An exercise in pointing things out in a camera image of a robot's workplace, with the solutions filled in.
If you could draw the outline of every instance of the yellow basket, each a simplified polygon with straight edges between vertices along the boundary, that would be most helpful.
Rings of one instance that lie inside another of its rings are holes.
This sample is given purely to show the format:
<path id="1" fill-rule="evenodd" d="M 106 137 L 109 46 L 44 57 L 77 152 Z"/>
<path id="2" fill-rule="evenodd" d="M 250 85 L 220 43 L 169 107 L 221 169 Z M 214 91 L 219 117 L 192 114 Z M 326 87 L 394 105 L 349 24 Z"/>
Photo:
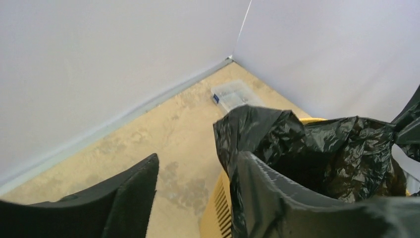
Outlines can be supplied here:
<path id="1" fill-rule="evenodd" d="M 300 121 L 303 124 L 310 122 L 323 121 L 322 118 L 303 118 Z M 229 177 L 224 170 L 221 171 L 214 187 L 206 209 L 200 221 L 200 237 L 201 238 L 232 238 L 230 230 L 232 219 L 230 216 L 230 208 L 232 202 L 230 200 Z"/>

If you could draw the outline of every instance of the table surface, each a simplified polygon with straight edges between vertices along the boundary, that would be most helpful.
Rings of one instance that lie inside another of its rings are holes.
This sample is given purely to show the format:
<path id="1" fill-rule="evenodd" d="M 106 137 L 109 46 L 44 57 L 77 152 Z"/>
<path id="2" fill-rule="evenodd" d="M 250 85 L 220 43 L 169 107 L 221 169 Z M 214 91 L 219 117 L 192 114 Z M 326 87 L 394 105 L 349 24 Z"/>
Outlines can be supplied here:
<path id="1" fill-rule="evenodd" d="M 221 165 L 212 124 L 223 114 L 211 100 L 213 86 L 242 79 L 266 106 L 308 114 L 236 63 L 231 63 L 132 122 L 2 196 L 31 204 L 57 201 L 122 172 L 151 153 L 160 169 L 149 238 L 198 238 L 200 217 Z"/>

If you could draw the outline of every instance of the white wall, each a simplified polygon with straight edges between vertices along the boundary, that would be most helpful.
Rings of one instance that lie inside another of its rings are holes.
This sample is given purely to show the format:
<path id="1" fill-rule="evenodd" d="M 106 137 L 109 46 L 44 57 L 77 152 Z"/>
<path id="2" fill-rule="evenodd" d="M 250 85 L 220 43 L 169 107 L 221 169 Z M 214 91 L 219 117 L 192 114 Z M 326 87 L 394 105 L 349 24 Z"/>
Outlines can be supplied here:
<path id="1" fill-rule="evenodd" d="M 391 121 L 420 84 L 420 1 L 252 0 L 233 59 L 313 117 Z"/>
<path id="2" fill-rule="evenodd" d="M 232 54 L 247 0 L 0 2 L 0 185 Z"/>

